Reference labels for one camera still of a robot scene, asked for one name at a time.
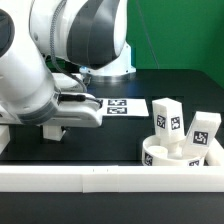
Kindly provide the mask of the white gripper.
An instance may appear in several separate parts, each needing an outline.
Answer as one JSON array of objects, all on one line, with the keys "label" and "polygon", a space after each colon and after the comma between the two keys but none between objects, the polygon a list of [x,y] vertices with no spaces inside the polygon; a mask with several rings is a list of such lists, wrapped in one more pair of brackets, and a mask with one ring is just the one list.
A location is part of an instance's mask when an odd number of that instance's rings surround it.
[{"label": "white gripper", "polygon": [[44,125],[92,127],[102,124],[102,101],[87,93],[62,93],[57,112]]}]

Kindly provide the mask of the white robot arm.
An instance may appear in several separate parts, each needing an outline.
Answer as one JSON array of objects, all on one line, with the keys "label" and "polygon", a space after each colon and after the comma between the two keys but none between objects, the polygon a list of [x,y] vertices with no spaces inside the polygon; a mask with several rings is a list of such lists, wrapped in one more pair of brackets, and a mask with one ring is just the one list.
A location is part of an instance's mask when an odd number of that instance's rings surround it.
[{"label": "white robot arm", "polygon": [[93,79],[132,71],[128,0],[0,0],[0,124],[98,127],[100,102],[82,79],[64,87],[45,58],[83,66]]}]

